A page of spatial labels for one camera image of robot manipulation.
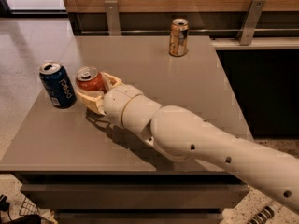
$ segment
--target table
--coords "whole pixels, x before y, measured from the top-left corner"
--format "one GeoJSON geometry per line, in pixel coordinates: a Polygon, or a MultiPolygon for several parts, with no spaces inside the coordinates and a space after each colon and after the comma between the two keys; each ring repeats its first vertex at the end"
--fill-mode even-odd
{"type": "MultiPolygon", "coordinates": [[[[162,105],[182,106],[252,140],[209,37],[190,36],[189,52],[179,58],[168,54],[168,42],[165,36],[78,36],[60,62],[73,81],[81,66],[95,66],[162,105]]],[[[248,193],[244,183],[206,162],[169,161],[79,101],[68,109],[53,107],[44,90],[0,171],[19,178],[21,191],[38,207],[58,210],[60,223],[147,217],[220,223],[221,210],[248,193]]]]}

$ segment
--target gray tabletop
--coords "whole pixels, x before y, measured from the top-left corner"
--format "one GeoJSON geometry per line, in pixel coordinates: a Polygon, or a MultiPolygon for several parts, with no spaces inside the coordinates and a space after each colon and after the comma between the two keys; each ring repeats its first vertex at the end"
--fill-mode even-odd
{"type": "MultiPolygon", "coordinates": [[[[59,62],[73,81],[81,66],[96,66],[162,105],[182,106],[228,133],[252,139],[209,37],[190,36],[189,52],[180,58],[168,54],[168,42],[165,36],[78,36],[59,62]]],[[[191,172],[214,167],[194,160],[173,163],[79,101],[68,109],[54,108],[42,89],[0,170],[191,172]]]]}

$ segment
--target metal bracket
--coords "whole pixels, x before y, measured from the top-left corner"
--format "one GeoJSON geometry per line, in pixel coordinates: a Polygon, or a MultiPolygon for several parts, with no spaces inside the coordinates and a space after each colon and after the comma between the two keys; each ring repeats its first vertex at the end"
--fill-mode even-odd
{"type": "Polygon", "coordinates": [[[248,46],[252,42],[255,27],[261,17],[266,0],[252,0],[245,22],[238,34],[238,41],[242,46],[248,46]]]}
{"type": "Polygon", "coordinates": [[[120,14],[118,1],[106,0],[105,11],[107,16],[109,35],[121,35],[120,14]]]}

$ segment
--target red can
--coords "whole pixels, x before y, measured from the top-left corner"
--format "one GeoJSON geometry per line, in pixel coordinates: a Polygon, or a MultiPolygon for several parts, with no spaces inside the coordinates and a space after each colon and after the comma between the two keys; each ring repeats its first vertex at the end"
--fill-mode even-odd
{"type": "Polygon", "coordinates": [[[76,84],[85,91],[106,92],[102,74],[95,67],[82,67],[78,70],[76,84]]]}

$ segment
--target gold can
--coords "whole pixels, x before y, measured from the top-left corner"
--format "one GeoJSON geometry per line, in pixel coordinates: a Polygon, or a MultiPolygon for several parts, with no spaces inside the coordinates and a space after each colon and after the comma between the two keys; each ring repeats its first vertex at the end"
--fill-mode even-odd
{"type": "Polygon", "coordinates": [[[183,56],[187,50],[189,25],[185,19],[174,19],[171,24],[169,54],[183,56]]]}

